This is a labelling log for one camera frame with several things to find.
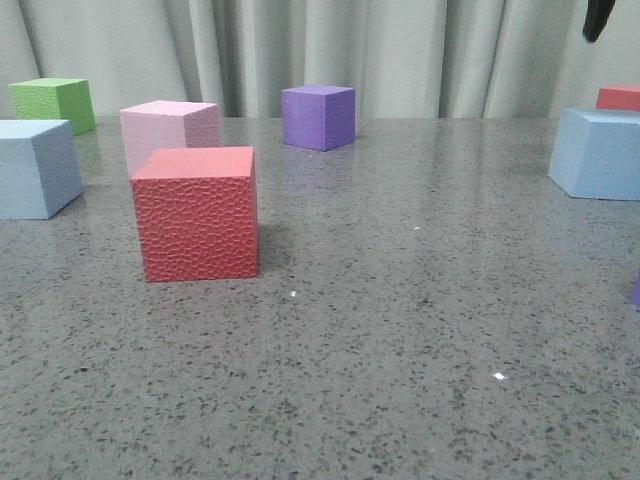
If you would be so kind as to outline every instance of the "foam cube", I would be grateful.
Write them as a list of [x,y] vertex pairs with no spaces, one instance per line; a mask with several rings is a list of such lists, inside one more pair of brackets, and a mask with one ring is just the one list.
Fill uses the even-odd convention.
[[356,137],[356,90],[306,85],[282,91],[284,143],[331,150]]
[[149,282],[256,275],[252,147],[158,149],[131,178]]
[[640,110],[640,85],[618,84],[602,87],[596,108]]
[[633,297],[631,297],[631,302],[634,305],[640,305],[640,270],[638,270],[638,280],[636,280],[636,288],[633,291]]
[[0,120],[0,218],[51,218],[82,190],[68,120]]
[[89,82],[75,78],[40,78],[9,85],[16,117],[67,119],[73,134],[96,127]]
[[572,197],[640,200],[640,113],[563,110],[549,176]]
[[120,124],[129,176],[157,148],[220,145],[215,103],[156,100],[120,110]]

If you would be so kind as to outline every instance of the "curtain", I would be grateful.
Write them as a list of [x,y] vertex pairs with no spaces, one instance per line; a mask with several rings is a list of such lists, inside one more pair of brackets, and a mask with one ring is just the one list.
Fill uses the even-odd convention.
[[595,44],[587,0],[0,0],[7,84],[86,78],[94,110],[208,101],[278,117],[283,88],[356,87],[362,117],[557,117],[640,83],[640,1]]

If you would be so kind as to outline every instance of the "speckled gray surface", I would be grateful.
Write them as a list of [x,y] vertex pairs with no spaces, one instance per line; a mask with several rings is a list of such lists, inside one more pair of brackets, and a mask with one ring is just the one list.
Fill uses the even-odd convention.
[[322,153],[227,119],[260,274],[166,284],[116,122],[75,139],[81,197],[0,221],[0,478],[639,478],[640,202],[553,184],[555,122],[362,121]]

